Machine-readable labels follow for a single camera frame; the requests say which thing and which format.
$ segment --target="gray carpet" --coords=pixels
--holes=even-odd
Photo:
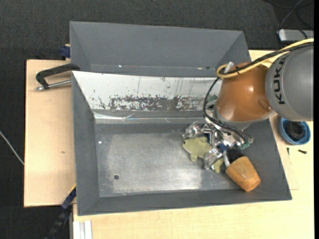
[[[23,157],[24,61],[61,59],[70,20],[242,30],[250,49],[278,49],[288,12],[261,0],[0,0],[0,130]],[[313,10],[301,12],[313,26]],[[285,27],[305,26],[289,17]],[[2,139],[0,177],[0,238],[43,238],[59,208],[23,208],[23,166]]]

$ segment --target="gray bin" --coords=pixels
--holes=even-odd
[[[247,129],[253,192],[182,148],[185,128],[203,123],[214,68],[250,59],[243,33],[72,22],[71,37],[72,63],[86,69],[72,73],[79,215],[291,199],[267,120]]]

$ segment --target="black cable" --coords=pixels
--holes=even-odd
[[[283,25],[283,23],[287,20],[287,18],[292,14],[292,12],[294,11],[298,20],[304,24],[305,26],[307,26],[309,29],[313,29],[313,27],[311,27],[310,24],[308,24],[307,22],[305,22],[301,17],[300,17],[300,14],[299,14],[299,9],[300,8],[304,8],[304,7],[307,7],[309,5],[311,5],[312,3],[315,2],[315,0],[312,0],[311,2],[309,3],[306,3],[304,5],[300,5],[302,2],[304,2],[305,0],[296,0],[296,4],[294,6],[285,6],[285,5],[281,5],[281,4],[278,4],[278,3],[275,3],[274,1],[272,0],[262,0],[262,1],[265,1],[273,6],[276,6],[276,7],[280,7],[280,8],[285,8],[285,9],[291,9],[291,11],[285,16],[284,20],[281,22],[280,26]]]
[[[261,62],[261,61],[263,61],[263,60],[269,59],[269,58],[271,58],[271,57],[274,57],[274,56],[277,56],[277,55],[279,55],[279,54],[285,53],[285,52],[287,52],[287,51],[293,51],[293,50],[297,50],[297,49],[301,49],[301,48],[304,48],[304,47],[313,45],[313,43],[314,43],[314,42],[304,43],[304,44],[301,44],[301,45],[298,45],[298,46],[295,46],[295,47],[291,47],[291,48],[288,48],[288,49],[285,49],[285,50],[278,50],[278,51],[271,52],[271,53],[269,53],[269,54],[266,54],[266,55],[264,55],[264,56],[262,56],[262,57],[260,57],[260,58],[258,58],[258,59],[256,59],[256,60],[252,61],[251,63],[249,63],[249,64],[247,64],[247,65],[245,65],[245,66],[242,66],[242,67],[237,68],[236,72],[237,72],[238,74],[240,74],[240,73],[239,73],[240,71],[242,71],[242,70],[244,70],[244,69],[246,69],[246,68],[248,68],[248,67],[250,67],[250,66],[252,66],[252,65],[255,65],[255,64],[257,64],[257,63],[259,63],[259,62]],[[222,68],[222,69],[219,71],[219,73],[220,73],[221,75],[228,75],[228,74],[234,73],[233,71],[228,72],[228,73],[223,73],[224,70],[225,70],[225,68]]]
[[[207,92],[207,94],[206,94],[206,96],[205,96],[204,105],[203,105],[204,115],[205,115],[210,121],[212,121],[214,124],[216,124],[216,125],[218,125],[218,126],[224,128],[224,129],[226,129],[226,130],[228,130],[228,131],[234,132],[234,133],[237,134],[240,138],[242,138],[243,141],[246,143],[245,136],[244,136],[238,129],[233,128],[233,127],[231,127],[231,126],[227,126],[227,125],[223,124],[222,122],[220,122],[219,120],[217,120],[217,119],[215,119],[215,118],[213,118],[213,117],[211,117],[211,116],[209,116],[209,115],[207,114],[206,106],[207,106],[207,103],[208,103],[209,94],[210,94],[211,90],[214,88],[216,82],[217,82],[219,79],[220,79],[219,77],[216,78],[216,80],[215,80],[215,81],[213,82],[213,84],[210,86],[210,88],[209,88],[209,90],[208,90],[208,92]]]
[[[283,21],[281,22],[281,24],[280,24],[280,28],[282,28],[282,25],[284,24],[284,22],[287,20],[287,18],[295,11],[295,9],[299,9],[300,7],[298,7],[298,5],[300,4],[300,3],[302,3],[303,1],[305,1],[305,0],[300,0],[298,3],[296,3],[296,5],[292,8],[292,10],[286,15],[286,17],[283,19]]]
[[[272,0],[261,0],[261,1],[264,1],[264,2],[267,2],[267,3],[270,3],[271,5],[273,6],[276,6],[276,7],[280,7],[280,8],[285,8],[285,9],[293,9],[294,6],[284,6],[284,5],[281,5],[281,4],[278,4],[278,3],[275,3],[274,1]],[[303,8],[303,7],[306,7],[310,4],[312,4],[313,2],[310,2],[310,3],[307,3],[307,4],[304,4],[302,6],[299,6],[298,8]]]

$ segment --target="metal object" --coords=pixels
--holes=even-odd
[[[49,84],[49,85],[47,85],[47,89],[51,89],[51,88],[54,88],[54,87],[59,87],[59,86],[70,84],[70,83],[72,83],[71,80]],[[34,88],[34,90],[37,90],[37,91],[44,90],[44,89],[45,89],[44,86]]]
[[[212,148],[206,155],[204,156],[204,167],[205,169],[213,169],[213,164],[217,159],[222,158],[223,153],[221,153],[217,148]]]
[[[228,62],[225,70],[224,70],[224,73],[228,73],[228,71],[234,66],[234,63],[233,62]]]

